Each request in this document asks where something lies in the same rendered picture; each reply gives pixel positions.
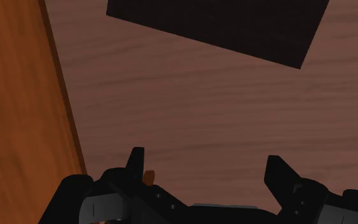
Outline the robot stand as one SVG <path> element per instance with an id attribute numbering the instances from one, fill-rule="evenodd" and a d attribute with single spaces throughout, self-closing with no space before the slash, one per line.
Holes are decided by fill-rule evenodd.
<path id="1" fill-rule="evenodd" d="M 329 0 L 107 0 L 106 14 L 300 69 Z"/>

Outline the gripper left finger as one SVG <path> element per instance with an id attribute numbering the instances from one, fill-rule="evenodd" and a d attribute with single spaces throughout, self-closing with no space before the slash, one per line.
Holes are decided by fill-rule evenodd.
<path id="1" fill-rule="evenodd" d="M 94 181 L 73 174 L 59 184 L 38 224 L 186 224 L 188 207 L 158 185 L 142 181 L 144 148 L 135 147 L 125 167 Z"/>

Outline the orange wooden table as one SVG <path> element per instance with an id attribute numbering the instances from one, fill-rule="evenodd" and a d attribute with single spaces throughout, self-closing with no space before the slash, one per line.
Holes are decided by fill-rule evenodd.
<path id="1" fill-rule="evenodd" d="M 0 0 L 0 224 L 38 224 L 85 171 L 45 0 Z"/>

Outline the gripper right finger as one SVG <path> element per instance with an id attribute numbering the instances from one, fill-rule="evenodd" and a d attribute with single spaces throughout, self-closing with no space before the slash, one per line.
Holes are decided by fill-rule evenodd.
<path id="1" fill-rule="evenodd" d="M 358 224 L 358 190 L 335 194 L 302 178 L 278 155 L 268 156 L 264 182 L 281 206 L 284 224 Z"/>

